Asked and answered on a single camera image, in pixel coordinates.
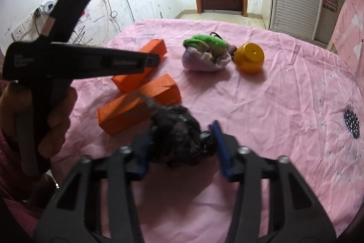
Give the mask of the person's left hand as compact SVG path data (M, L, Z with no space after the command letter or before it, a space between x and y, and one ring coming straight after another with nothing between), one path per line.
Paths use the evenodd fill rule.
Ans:
M1 126L17 143L26 176L40 176L51 167L70 128L77 100L71 80L38 84L10 81L1 97Z

